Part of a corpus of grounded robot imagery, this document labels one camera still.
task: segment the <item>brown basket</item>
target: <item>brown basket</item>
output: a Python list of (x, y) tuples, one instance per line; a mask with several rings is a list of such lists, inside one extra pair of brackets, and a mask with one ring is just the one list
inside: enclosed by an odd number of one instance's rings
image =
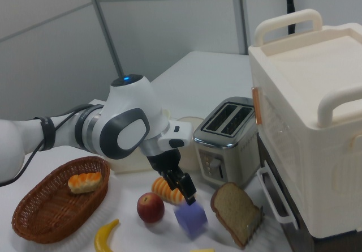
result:
[[(96, 191), (73, 194), (68, 180), (74, 174), (101, 172)], [(102, 203), (108, 191), (110, 167), (95, 156), (82, 157), (58, 167), (36, 185), (17, 206), (12, 228), (26, 240), (40, 244), (61, 241), (75, 232)]]

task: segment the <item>apple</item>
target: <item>apple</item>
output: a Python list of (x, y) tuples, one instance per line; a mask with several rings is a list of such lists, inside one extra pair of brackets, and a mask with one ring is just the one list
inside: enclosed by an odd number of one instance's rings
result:
[(155, 193), (145, 193), (137, 201), (137, 212), (145, 223), (160, 221), (165, 213), (165, 204)]

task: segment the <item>wall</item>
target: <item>wall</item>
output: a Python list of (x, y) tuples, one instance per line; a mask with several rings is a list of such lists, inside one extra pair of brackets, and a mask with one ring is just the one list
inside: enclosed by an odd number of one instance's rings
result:
[(91, 0), (0, 0), (0, 118), (106, 99), (118, 77)]
[[(254, 43), (255, 28), (266, 19), (287, 13), (286, 0), (244, 0), (244, 9), (247, 13), (248, 45)], [(294, 0), (295, 10), (312, 8), (317, 10), (323, 18), (324, 25), (340, 25), (345, 23), (362, 24), (362, 0)], [(296, 25), (296, 32), (310, 29), (310, 23)], [(283, 28), (271, 32), (266, 40), (271, 40), (287, 34)]]
[(99, 0), (125, 74), (153, 80), (191, 51), (245, 54), (238, 0)]

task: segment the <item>banana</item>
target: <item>banana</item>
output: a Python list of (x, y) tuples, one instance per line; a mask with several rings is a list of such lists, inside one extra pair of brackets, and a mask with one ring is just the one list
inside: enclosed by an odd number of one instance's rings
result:
[(112, 229), (118, 225), (119, 220), (115, 219), (109, 224), (103, 225), (97, 231), (96, 236), (94, 237), (94, 248), (96, 252), (113, 252), (107, 244), (109, 233)]

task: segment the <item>bread roll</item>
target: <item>bread roll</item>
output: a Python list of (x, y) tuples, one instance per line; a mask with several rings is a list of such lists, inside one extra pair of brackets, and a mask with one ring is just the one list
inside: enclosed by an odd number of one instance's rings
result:
[(171, 191), (169, 184), (163, 177), (157, 178), (152, 184), (152, 192), (162, 198), (162, 200), (178, 205), (184, 201), (184, 197), (179, 189)]
[(72, 193), (82, 194), (95, 191), (102, 181), (101, 172), (75, 174), (68, 180), (68, 186)]

